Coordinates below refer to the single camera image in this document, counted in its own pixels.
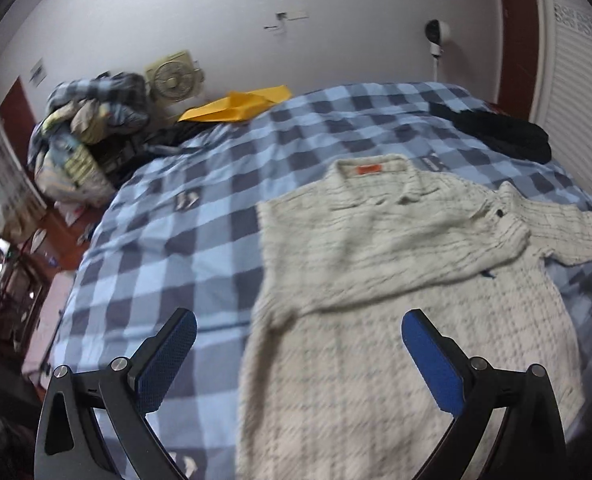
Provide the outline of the cream plaid knit shirt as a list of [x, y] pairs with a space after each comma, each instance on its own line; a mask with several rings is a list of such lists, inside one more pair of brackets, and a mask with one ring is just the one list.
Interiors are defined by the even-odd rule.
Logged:
[[592, 211], [384, 155], [336, 160], [257, 217], [238, 478], [411, 478], [450, 422], [403, 347], [413, 309], [493, 366], [542, 364], [577, 418], [578, 340], [546, 259], [592, 262]]

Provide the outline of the pile of clothes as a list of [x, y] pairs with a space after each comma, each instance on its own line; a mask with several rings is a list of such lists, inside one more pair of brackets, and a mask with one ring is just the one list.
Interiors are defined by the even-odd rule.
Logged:
[[136, 73], [63, 81], [34, 127], [27, 167], [49, 200], [101, 207], [116, 188], [90, 148], [113, 134], [131, 136], [150, 122], [146, 82]]

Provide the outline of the blue checkered bed cover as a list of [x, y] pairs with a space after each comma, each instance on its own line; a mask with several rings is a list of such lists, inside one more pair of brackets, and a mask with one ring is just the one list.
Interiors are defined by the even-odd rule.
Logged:
[[196, 478], [232, 478], [238, 369], [262, 278], [257, 203], [320, 179], [335, 159], [398, 153], [423, 169], [488, 188], [508, 181], [533, 200], [592, 210], [592, 193], [560, 164], [495, 153], [430, 116], [433, 102], [480, 107], [455, 84], [345, 84], [211, 128], [186, 154], [142, 167], [82, 257], [52, 364], [98, 370], [133, 354], [177, 308], [192, 310], [196, 343], [150, 422]]

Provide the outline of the black garment on bed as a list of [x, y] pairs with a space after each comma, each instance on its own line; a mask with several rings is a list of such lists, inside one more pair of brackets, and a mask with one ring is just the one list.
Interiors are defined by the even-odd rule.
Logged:
[[430, 102], [430, 114], [452, 122], [459, 131], [474, 136], [490, 150], [505, 156], [547, 164], [552, 160], [549, 136], [532, 122], [488, 110], [452, 110]]

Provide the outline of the yellow paper envelope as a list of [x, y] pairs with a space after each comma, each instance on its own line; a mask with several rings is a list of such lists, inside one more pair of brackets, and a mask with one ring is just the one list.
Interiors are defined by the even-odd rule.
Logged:
[[230, 91], [222, 99], [186, 110], [178, 122], [245, 122], [292, 96], [284, 84], [244, 92]]

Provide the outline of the dark red wooden door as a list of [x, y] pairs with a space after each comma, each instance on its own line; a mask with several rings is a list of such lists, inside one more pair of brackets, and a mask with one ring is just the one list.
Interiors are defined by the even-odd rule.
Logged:
[[527, 120], [537, 80], [539, 17], [537, 0], [501, 0], [502, 63], [497, 104]]

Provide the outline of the white louvered wardrobe door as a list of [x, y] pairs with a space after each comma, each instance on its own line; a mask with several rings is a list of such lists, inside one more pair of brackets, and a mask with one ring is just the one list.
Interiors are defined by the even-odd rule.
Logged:
[[539, 59], [530, 118], [553, 157], [592, 194], [592, 5], [537, 0]]

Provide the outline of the beige box fan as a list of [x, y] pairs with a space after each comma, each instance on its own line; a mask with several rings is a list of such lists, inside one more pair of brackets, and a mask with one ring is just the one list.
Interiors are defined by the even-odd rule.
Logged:
[[204, 70], [188, 50], [161, 58], [144, 68], [148, 92], [153, 101], [174, 104], [195, 98], [203, 89]]

